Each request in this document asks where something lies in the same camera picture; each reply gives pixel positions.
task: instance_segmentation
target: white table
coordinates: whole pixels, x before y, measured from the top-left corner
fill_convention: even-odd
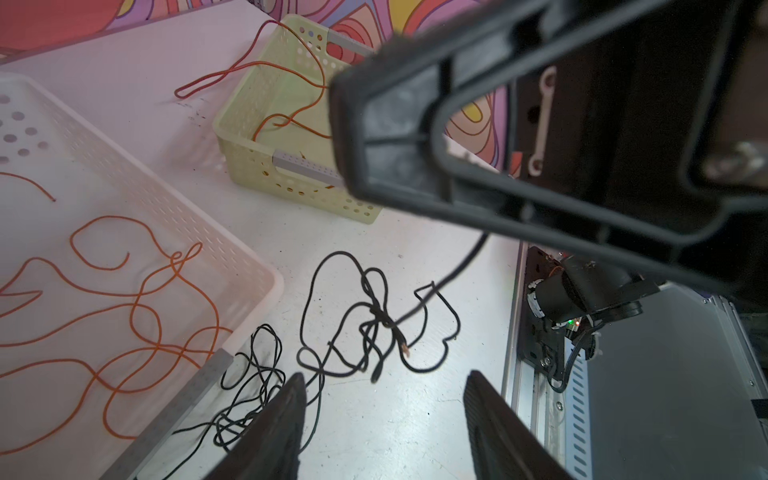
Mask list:
[[[283,340],[280,367],[290,375],[301,370],[295,360],[299,318],[312,273],[325,255],[348,250],[364,267],[385,270],[390,311],[397,314],[414,304],[414,288],[450,271],[479,232],[392,210],[366,226],[230,181],[211,122],[243,72],[186,101],[178,101],[173,91],[230,65],[267,18],[236,0],[23,58],[0,70],[39,81],[280,270],[285,293],[267,321]],[[392,357],[375,385],[368,380],[370,370],[328,380],[318,432],[300,457],[300,478],[474,478],[462,392],[471,369],[501,387],[517,255],[517,241],[491,237],[475,262],[443,290],[462,318],[462,331],[440,370],[418,375]],[[316,294],[322,300],[308,318],[310,341],[318,347],[330,339],[346,307],[362,296],[350,267],[331,266],[348,275],[333,291],[321,288]],[[430,333],[411,357],[420,365],[439,357],[438,338],[453,328],[439,304],[431,305]],[[359,337],[341,347],[359,351]],[[215,387],[185,424],[209,419],[229,398]],[[313,417],[310,407],[307,428]],[[194,440],[193,434],[172,437],[139,479],[160,478]],[[222,456],[209,437],[174,478],[201,478]]]

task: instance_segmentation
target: gray metal panel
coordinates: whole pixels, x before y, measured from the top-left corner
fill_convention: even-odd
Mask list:
[[[641,303],[588,363],[594,478],[760,478],[768,445],[715,306],[678,286]]]
[[[573,343],[565,341],[565,358]],[[571,379],[563,392],[565,423],[565,469],[576,480],[592,480],[592,433],[589,415],[589,375],[584,350],[571,370]]]
[[[147,428],[131,443],[101,476],[101,480],[133,480],[141,467],[163,445],[210,387],[232,364],[233,357],[219,349],[203,364],[173,400],[147,425]]]
[[[306,158],[297,157],[282,150],[275,150],[275,153],[272,154],[272,163],[275,167],[321,181],[324,184],[339,188],[344,187],[344,180],[335,170],[318,165]]]

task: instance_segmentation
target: colorful wall mural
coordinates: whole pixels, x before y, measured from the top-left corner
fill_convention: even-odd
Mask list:
[[[103,31],[163,18],[221,0],[7,0],[0,1],[0,58],[77,40]],[[249,0],[276,19],[303,15],[341,35],[377,49],[393,35],[412,35],[480,5],[476,0]],[[347,63],[358,54],[329,47]],[[457,112],[446,133],[490,165],[500,168],[504,151],[503,89]],[[512,161],[517,173],[520,155]]]
[[[377,49],[393,35],[412,35],[480,5],[476,0],[260,0],[265,12],[276,19],[297,13],[353,40]],[[362,58],[341,48],[328,52],[347,63]],[[506,91],[487,94],[446,125],[446,133],[490,165],[501,168],[506,125]],[[513,156],[511,170],[518,173],[520,155]]]

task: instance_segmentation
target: white plastic basket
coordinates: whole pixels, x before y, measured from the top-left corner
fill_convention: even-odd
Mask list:
[[[245,244],[40,85],[16,74],[0,74],[0,171],[28,177],[56,198],[53,203],[23,180],[0,177],[0,286],[25,260],[40,256],[80,285],[101,291],[138,291],[149,272],[167,265],[142,227],[125,220],[103,220],[77,237],[78,248],[97,265],[117,266],[130,252],[125,266],[115,271],[90,268],[69,244],[70,234],[89,220],[118,215],[149,225],[167,252],[186,253],[194,243],[203,244],[183,273],[213,300],[220,325],[233,330],[231,335],[222,332],[214,349],[234,354],[283,292],[281,275]],[[78,292],[37,260],[6,293],[29,290],[43,290],[43,294],[7,316],[1,315],[30,296],[0,297],[0,343],[33,339],[84,313],[132,301]],[[151,304],[161,315],[162,343],[183,345],[192,332],[215,321],[210,304],[179,279],[141,302]],[[137,329],[156,339],[151,316],[144,312],[136,318]],[[207,349],[211,341],[211,336],[201,333],[190,347]],[[61,358],[81,359],[98,369],[118,353],[139,346],[146,343],[131,332],[127,311],[118,309],[84,319],[37,343],[0,348],[0,373]],[[116,362],[104,377],[117,384],[149,354],[137,353]],[[202,353],[188,356],[200,364],[207,358]],[[174,359],[171,354],[158,354],[123,388],[146,385]],[[183,361],[153,389],[118,395],[108,410],[110,426],[123,435],[138,435],[196,371]],[[61,423],[91,377],[85,368],[70,362],[1,378],[0,452],[24,445]],[[29,449],[0,456],[0,477],[98,478],[131,443],[110,435],[102,425],[109,395],[96,382],[81,410],[63,429]]]

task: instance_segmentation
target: black cable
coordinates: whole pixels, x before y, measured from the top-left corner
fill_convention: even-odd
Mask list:
[[[584,345],[587,341],[592,340],[592,334],[604,326],[605,322],[602,322],[587,328],[580,336],[576,338],[576,341],[573,342],[574,348],[571,350],[571,355],[568,356],[568,361],[565,363],[565,369],[563,370],[563,380],[560,382],[560,386],[552,385],[552,375],[554,374],[554,370],[557,368],[557,363],[552,365],[552,369],[549,371],[549,374],[547,374],[547,382],[556,393],[563,393],[568,387],[568,380],[571,378],[571,370],[573,369],[574,363],[576,363],[579,351],[584,348]]]
[[[259,332],[268,333],[274,340],[275,347],[271,365],[261,365],[258,358],[256,357],[254,343],[256,342],[256,337],[259,335]],[[197,440],[197,444],[195,445],[192,452],[190,452],[189,455],[187,455],[181,462],[179,462],[179,464],[176,465],[173,470],[165,475],[162,480],[168,480],[174,473],[179,470],[179,468],[190,461],[190,459],[203,445],[203,442],[211,429],[215,429],[216,432],[214,434],[214,445],[221,447],[226,452],[230,451],[229,446],[240,439],[250,422],[264,409],[266,404],[285,384],[286,374],[277,368],[277,363],[280,361],[282,354],[283,342],[277,336],[272,326],[267,323],[259,325],[256,328],[256,331],[253,332],[253,334],[250,336],[250,353],[246,354],[238,352],[235,354],[235,358],[239,356],[246,360],[245,369],[243,370],[243,373],[240,374],[240,378],[238,378],[236,382],[233,382],[229,386],[224,385],[224,380],[226,379],[227,372],[229,371],[229,369],[227,369],[227,372],[224,372],[224,374],[221,376],[221,380],[219,381],[219,387],[222,390],[232,390],[239,387],[234,398],[232,398],[231,403],[227,407],[216,412],[216,414],[208,422],[202,422],[191,427],[186,427],[174,431],[173,435],[177,435],[184,432],[192,432],[204,427],[203,433]],[[251,374],[246,379],[251,367],[255,368],[256,372]],[[243,394],[243,390],[245,390],[246,386],[248,386],[256,378],[261,380],[261,385],[259,385],[257,393],[254,396],[241,399],[240,396]],[[248,410],[245,415],[240,418],[232,418],[233,409],[252,402],[256,402],[256,405]]]
[[[323,393],[323,388],[325,386],[326,376],[346,377],[346,376],[351,376],[358,371],[365,372],[369,364],[369,356],[372,352],[374,352],[378,356],[379,360],[372,374],[371,381],[376,382],[379,379],[379,376],[381,375],[384,361],[392,352],[395,345],[399,346],[399,355],[403,365],[405,365],[406,368],[408,368],[412,372],[417,372],[417,373],[433,372],[437,370],[437,368],[439,368],[444,363],[444,361],[448,357],[448,351],[449,351],[448,341],[455,339],[456,336],[458,335],[459,331],[461,330],[461,321],[459,320],[457,312],[453,309],[453,307],[448,303],[448,300],[446,300],[445,297],[439,291],[445,285],[447,285],[452,280],[454,280],[464,269],[466,269],[466,267],[472,262],[472,260],[480,252],[480,249],[483,247],[487,239],[488,239],[488,234],[483,233],[478,239],[475,246],[469,252],[469,254],[464,258],[464,260],[440,282],[438,282],[437,284],[435,284],[434,282],[431,282],[428,285],[419,287],[416,290],[414,290],[413,294],[417,299],[419,299],[419,303],[415,307],[413,307],[410,311],[408,311],[405,315],[401,316],[397,321],[393,320],[389,316],[389,312],[387,309],[387,303],[389,301],[389,285],[387,283],[384,272],[382,272],[380,269],[375,267],[371,267],[369,269],[363,270],[362,267],[360,266],[360,263],[351,253],[341,251],[341,250],[331,253],[330,255],[325,257],[323,261],[320,262],[320,264],[317,266],[317,269],[315,269],[315,273],[312,276],[312,282],[310,283],[310,293],[309,293],[309,296],[307,297],[306,305],[304,306],[304,311],[302,312],[301,324],[299,327],[299,338],[302,343],[302,347],[296,353],[296,361],[299,363],[299,365],[313,372],[313,375],[310,378],[310,380],[306,382],[306,386],[309,387],[309,385],[315,380],[317,380],[317,385],[318,385],[317,394],[315,394],[315,396],[312,397],[307,402],[307,406],[310,406],[315,401],[317,401],[317,407],[316,407],[315,420],[312,426],[312,430],[307,440],[304,442],[304,445],[299,450],[300,453],[303,452],[304,449],[306,449],[306,447],[310,444],[310,442],[312,441],[312,438],[314,437],[317,431],[317,425],[320,419],[320,406],[321,406],[321,400],[322,400],[321,397]],[[358,302],[352,305],[350,308],[348,308],[348,310],[342,316],[341,321],[339,322],[339,327],[336,330],[336,333],[333,335],[333,338],[330,340],[330,342],[328,342],[328,350],[326,351],[326,355],[324,359],[321,360],[317,352],[314,349],[312,349],[310,346],[308,346],[304,340],[304,324],[306,321],[307,310],[309,309],[310,304],[312,302],[312,294],[314,291],[315,280],[317,278],[317,275],[320,272],[320,269],[326,263],[326,261],[336,256],[348,257],[355,264],[355,267],[357,268],[360,274],[360,284],[362,287],[362,291],[369,297],[370,302]],[[371,287],[370,282],[368,281],[368,275],[370,273],[376,273],[382,279],[382,282],[384,284],[383,301],[379,301],[378,297],[376,297],[376,294],[373,291],[373,288]],[[430,291],[428,291],[427,294],[424,295],[424,297],[421,297],[419,293],[428,288],[430,289]],[[443,302],[445,306],[448,307],[449,311],[454,316],[456,320],[456,329],[449,336],[442,339],[443,354],[440,360],[435,365],[426,367],[426,368],[414,367],[410,363],[408,363],[408,361],[406,360],[406,356],[409,355],[409,349],[413,347],[424,336],[424,332],[426,331],[426,327],[427,327],[427,319],[428,319],[428,311],[427,311],[426,304],[435,295]],[[336,343],[336,340],[339,338],[340,333],[342,332],[342,329],[344,327],[344,323],[347,317],[349,317],[349,315],[354,310],[360,308],[361,306],[364,306],[365,308],[368,309],[368,311],[370,311],[373,314],[373,319],[367,322],[363,322],[359,325],[358,331],[362,336],[363,355],[360,361],[358,361],[358,363],[351,363],[336,348],[335,343]],[[417,335],[417,337],[413,341],[408,343],[405,336],[400,331],[400,328],[398,327],[398,325],[403,323],[408,318],[412,317],[419,310],[424,311],[424,320],[422,323],[422,329],[421,329],[421,332]],[[392,330],[392,339],[390,341],[389,348],[384,353],[376,345],[376,338],[379,334],[379,324],[381,324],[381,326],[383,326],[384,328]],[[269,333],[273,337],[275,342],[275,348],[274,348],[271,366],[260,365],[258,359],[256,358],[254,343],[256,341],[257,335],[259,334],[259,332],[262,332],[262,331]],[[309,352],[314,357],[318,365],[317,367],[308,365],[301,360],[300,357],[303,351]],[[190,461],[190,459],[197,453],[197,451],[203,445],[203,442],[207,437],[208,432],[211,429],[215,429],[214,445],[221,447],[226,452],[230,451],[229,449],[230,445],[232,445],[237,440],[239,440],[240,437],[242,437],[246,427],[250,424],[250,422],[264,409],[266,404],[274,397],[274,395],[278,391],[280,391],[280,388],[282,388],[282,386],[285,384],[286,374],[283,370],[280,370],[277,368],[277,363],[280,361],[280,356],[282,355],[282,353],[283,353],[283,343],[275,333],[275,330],[272,328],[272,326],[266,323],[263,325],[260,325],[256,329],[256,331],[253,333],[253,335],[250,336],[250,354],[246,354],[242,352],[238,352],[237,354],[235,354],[235,358],[239,356],[246,360],[245,370],[240,374],[240,377],[237,379],[237,381],[232,382],[231,385],[226,386],[224,384],[224,380],[227,376],[227,372],[225,372],[221,376],[219,387],[222,390],[232,390],[239,387],[237,390],[237,393],[232,399],[232,402],[227,407],[216,412],[216,414],[211,418],[210,421],[202,422],[197,425],[185,427],[183,429],[178,429],[174,431],[173,435],[177,435],[184,432],[192,432],[198,429],[204,429],[202,434],[200,435],[200,438],[197,440],[197,444],[195,445],[192,452],[189,455],[187,455],[181,462],[179,462],[179,464],[176,465],[176,467],[174,467],[173,470],[171,470],[167,475],[165,475],[162,478],[162,480],[168,480],[174,473],[176,473],[179,470],[179,468],[181,468],[182,466],[184,466],[184,464]],[[325,370],[325,365],[331,353],[335,353],[337,357],[340,359],[340,361],[347,368],[349,368],[348,372],[330,372]],[[248,373],[251,367],[254,367],[256,369],[256,372],[253,373],[248,378],[246,378],[248,376]],[[261,380],[261,384],[259,386],[257,394],[255,396],[241,399],[240,396],[243,394],[243,391],[245,390],[246,386],[248,386],[256,378],[259,378]],[[236,407],[245,405],[247,403],[252,403],[252,402],[255,402],[256,405],[252,409],[250,409],[245,415],[243,415],[241,418],[237,418],[236,416],[232,415],[232,411]]]
[[[454,280],[462,271],[464,271],[464,269],[466,269],[466,267],[478,255],[478,253],[480,252],[480,249],[483,247],[487,239],[488,239],[488,234],[483,233],[478,239],[477,243],[475,243],[475,245],[473,246],[472,250],[470,250],[470,252],[464,258],[464,260],[462,260],[462,262],[451,273],[449,273],[445,278],[440,280],[437,284],[432,282],[429,285],[422,286],[414,290],[413,294],[416,296],[416,298],[419,299],[419,303],[415,307],[410,309],[410,311],[408,311],[405,315],[401,316],[397,321],[393,320],[392,317],[389,315],[389,309],[388,309],[389,284],[387,283],[387,279],[386,279],[386,276],[384,275],[384,272],[382,272],[380,269],[375,267],[370,267],[364,270],[360,265],[360,262],[351,253],[345,252],[343,250],[336,251],[329,254],[320,262],[320,264],[315,269],[315,273],[312,275],[312,281],[310,282],[310,292],[307,295],[306,304],[304,305],[304,311],[302,312],[302,315],[301,315],[301,322],[299,326],[299,340],[301,341],[302,346],[299,349],[299,351],[296,353],[296,362],[299,363],[299,365],[301,365],[303,368],[308,369],[310,372],[313,373],[312,377],[306,383],[306,385],[309,386],[315,380],[317,380],[317,394],[314,397],[312,397],[311,400],[308,401],[307,403],[307,405],[311,405],[313,402],[315,402],[315,400],[317,401],[315,422],[314,422],[312,431],[310,432],[310,435],[306,440],[306,443],[301,448],[301,451],[303,451],[307,447],[307,445],[310,443],[310,441],[312,440],[317,430],[317,423],[319,421],[319,416],[320,416],[321,396],[323,394],[323,388],[325,387],[327,376],[342,378],[342,377],[351,376],[356,372],[365,372],[369,365],[370,356],[372,354],[375,354],[378,359],[376,361],[376,367],[374,368],[373,373],[371,375],[371,382],[375,383],[376,381],[378,381],[379,377],[381,376],[385,360],[387,359],[389,354],[395,349],[396,345],[399,347],[398,348],[399,355],[403,365],[405,365],[406,368],[408,368],[412,372],[417,372],[417,373],[433,372],[437,370],[444,363],[445,359],[448,357],[448,350],[449,350],[448,341],[456,338],[456,336],[459,333],[459,330],[461,329],[461,322],[459,320],[459,317],[456,311],[453,309],[453,307],[451,307],[451,305],[448,303],[448,301],[439,291],[445,285],[447,285],[452,280]],[[309,310],[310,304],[312,302],[312,295],[315,290],[315,281],[317,280],[317,276],[320,270],[323,268],[323,265],[325,265],[328,260],[334,257],[347,257],[352,261],[352,263],[355,265],[355,268],[358,271],[358,274],[360,275],[360,286],[362,288],[362,292],[368,297],[369,301],[360,301],[360,302],[354,303],[342,315],[342,318],[339,322],[339,327],[336,329],[336,332],[333,334],[333,337],[331,338],[331,340],[327,343],[328,349],[324,357],[321,359],[317,351],[313,349],[311,346],[309,346],[306,340],[304,339],[304,326],[306,324],[306,313]],[[383,292],[384,295],[382,300],[379,300],[379,298],[376,296],[376,293],[374,292],[373,287],[371,286],[371,283],[368,280],[368,275],[371,273],[375,273],[382,280],[382,284],[384,286],[384,292]],[[424,297],[421,297],[419,295],[419,292],[426,290],[427,288],[429,288],[430,290],[427,292],[426,295],[424,295]],[[406,360],[406,356],[409,355],[410,348],[414,346],[424,335],[424,332],[426,330],[426,323],[428,319],[426,304],[435,295],[438,296],[438,298],[443,302],[445,306],[448,307],[450,312],[453,314],[454,318],[456,319],[456,330],[453,333],[451,333],[451,335],[442,339],[443,354],[440,360],[435,365],[426,367],[426,368],[417,368],[412,366],[410,363],[408,363],[408,361]],[[349,315],[353,311],[361,307],[366,308],[371,314],[373,314],[373,318],[371,320],[368,320],[359,324],[358,332],[362,337],[362,356],[357,362],[350,362],[336,348],[336,341],[338,340],[339,335],[341,334],[344,324],[347,318],[349,317]],[[417,337],[409,343],[406,340],[405,336],[402,334],[402,331],[400,330],[399,325],[402,324],[404,321],[406,321],[408,318],[412,317],[419,310],[424,311],[424,320],[422,322],[422,329],[419,335],[417,335]],[[390,339],[389,347],[384,353],[376,345],[376,339],[379,335],[379,331],[381,327],[390,329],[392,331],[392,338]],[[308,352],[313,357],[314,364],[316,366],[310,365],[302,360],[301,357],[302,357],[302,353],[304,352]],[[333,372],[333,371],[326,370],[325,368],[326,364],[328,363],[328,360],[332,353],[336,355],[339,361],[348,370],[343,372]]]

